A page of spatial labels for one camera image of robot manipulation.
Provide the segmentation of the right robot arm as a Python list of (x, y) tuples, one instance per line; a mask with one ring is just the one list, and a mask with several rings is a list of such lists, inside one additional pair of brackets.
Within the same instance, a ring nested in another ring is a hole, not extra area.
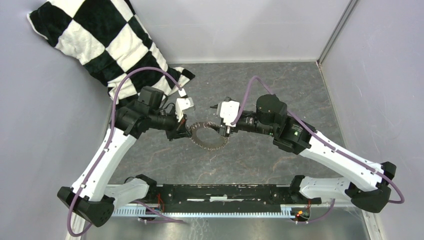
[(213, 109), (221, 120), (221, 136), (229, 137), (239, 131), (268, 135), (280, 150), (311, 159), (338, 173), (334, 178), (296, 175), (288, 191), (293, 203), (339, 199), (350, 201), (361, 210), (379, 213), (390, 202), (390, 183), (397, 169), (394, 164), (367, 160), (334, 143), (289, 112), (287, 104), (274, 94), (260, 96), (254, 111), (243, 110), (230, 97)]

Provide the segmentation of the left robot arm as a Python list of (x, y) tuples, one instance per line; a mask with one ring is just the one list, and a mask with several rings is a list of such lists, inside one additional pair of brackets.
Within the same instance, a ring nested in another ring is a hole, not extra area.
[(156, 200), (153, 180), (137, 176), (116, 187), (109, 187), (108, 182), (124, 155), (147, 130), (165, 131), (169, 141), (191, 137), (185, 111), (195, 109), (195, 104), (184, 90), (178, 93), (180, 97), (170, 112), (161, 105), (165, 93), (151, 86), (143, 87), (138, 97), (112, 112), (110, 128), (87, 168), (71, 186), (62, 186), (57, 192), (71, 213), (101, 227), (115, 209), (138, 199), (145, 204)]

